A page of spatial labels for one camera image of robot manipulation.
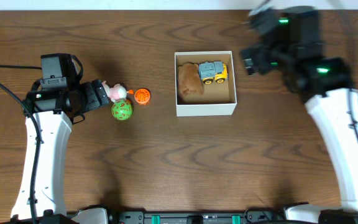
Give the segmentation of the pink white pig toy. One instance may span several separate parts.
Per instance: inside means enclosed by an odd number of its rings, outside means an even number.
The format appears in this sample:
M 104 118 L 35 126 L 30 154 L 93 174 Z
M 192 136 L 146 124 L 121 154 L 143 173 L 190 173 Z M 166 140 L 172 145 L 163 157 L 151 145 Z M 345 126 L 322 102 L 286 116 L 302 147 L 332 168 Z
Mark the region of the pink white pig toy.
M 102 82 L 103 88 L 108 96 L 108 98 L 115 103 L 118 100 L 123 100 L 127 98 L 128 95 L 133 95 L 133 90 L 126 90 L 121 84 L 115 84 L 113 87 L 110 87 L 106 84 L 106 81 Z

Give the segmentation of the yellow grey toy truck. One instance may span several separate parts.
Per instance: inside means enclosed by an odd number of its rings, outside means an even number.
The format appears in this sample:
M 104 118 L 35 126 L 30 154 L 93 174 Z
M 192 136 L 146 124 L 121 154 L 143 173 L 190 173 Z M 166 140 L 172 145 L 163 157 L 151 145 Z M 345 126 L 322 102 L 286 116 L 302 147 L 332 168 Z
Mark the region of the yellow grey toy truck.
M 198 67 L 198 73 L 200 80 L 205 85 L 210 85 L 213 82 L 224 83 L 229 77 L 227 66 L 222 61 L 201 63 Z

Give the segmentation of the brown plush toy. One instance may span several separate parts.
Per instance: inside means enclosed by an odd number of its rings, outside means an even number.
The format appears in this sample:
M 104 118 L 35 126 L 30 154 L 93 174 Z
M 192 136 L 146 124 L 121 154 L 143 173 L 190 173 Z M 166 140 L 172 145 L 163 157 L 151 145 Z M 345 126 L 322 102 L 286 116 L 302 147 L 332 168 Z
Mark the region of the brown plush toy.
M 186 63 L 178 68 L 178 94 L 182 99 L 188 95 L 202 95 L 204 93 L 197 63 Z

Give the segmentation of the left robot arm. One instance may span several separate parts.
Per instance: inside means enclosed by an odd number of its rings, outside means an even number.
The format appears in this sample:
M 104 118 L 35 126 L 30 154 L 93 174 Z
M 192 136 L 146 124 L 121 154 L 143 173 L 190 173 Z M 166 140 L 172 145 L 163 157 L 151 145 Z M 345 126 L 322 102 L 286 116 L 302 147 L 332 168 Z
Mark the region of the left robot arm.
M 63 179 L 68 139 L 74 118 L 109 103 L 101 80 L 36 80 L 23 100 L 27 149 L 13 220 L 38 223 L 46 215 L 66 215 Z

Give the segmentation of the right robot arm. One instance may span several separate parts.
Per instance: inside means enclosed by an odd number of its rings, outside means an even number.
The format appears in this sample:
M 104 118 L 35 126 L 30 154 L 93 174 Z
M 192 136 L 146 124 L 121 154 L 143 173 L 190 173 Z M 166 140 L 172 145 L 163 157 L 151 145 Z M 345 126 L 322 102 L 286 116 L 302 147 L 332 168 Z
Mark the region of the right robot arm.
M 326 58 L 321 47 L 294 53 L 257 44 L 241 51 L 249 75 L 281 70 L 317 125 L 336 173 L 339 208 L 309 203 L 284 208 L 288 223 L 358 223 L 358 91 L 341 58 Z

